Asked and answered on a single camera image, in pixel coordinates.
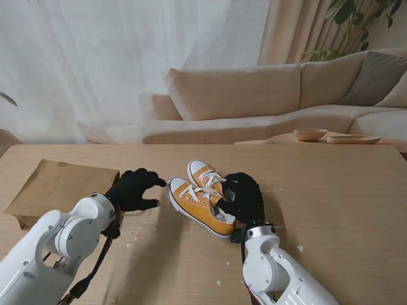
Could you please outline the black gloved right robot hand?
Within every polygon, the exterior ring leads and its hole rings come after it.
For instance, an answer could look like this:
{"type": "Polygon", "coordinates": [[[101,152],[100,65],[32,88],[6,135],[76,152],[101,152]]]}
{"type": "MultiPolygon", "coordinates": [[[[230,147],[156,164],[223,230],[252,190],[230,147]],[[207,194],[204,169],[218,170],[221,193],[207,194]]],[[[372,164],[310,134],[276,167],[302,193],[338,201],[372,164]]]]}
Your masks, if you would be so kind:
{"type": "Polygon", "coordinates": [[[222,183],[223,192],[232,192],[233,199],[220,199],[216,206],[234,216],[239,223],[252,224],[265,221],[263,195],[259,184],[244,172],[231,173],[222,183]]]}

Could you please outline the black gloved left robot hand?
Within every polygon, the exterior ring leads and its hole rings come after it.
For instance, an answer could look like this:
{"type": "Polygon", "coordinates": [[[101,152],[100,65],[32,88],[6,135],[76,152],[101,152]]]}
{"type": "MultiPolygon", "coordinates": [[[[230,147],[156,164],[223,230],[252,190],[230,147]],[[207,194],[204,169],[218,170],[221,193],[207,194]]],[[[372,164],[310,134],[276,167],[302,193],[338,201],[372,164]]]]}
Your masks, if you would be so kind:
{"type": "Polygon", "coordinates": [[[157,199],[144,199],[144,192],[155,186],[165,187],[167,183],[156,172],[138,168],[136,171],[127,170],[112,185],[105,197],[121,211],[133,212],[149,210],[160,205],[157,199]]]}

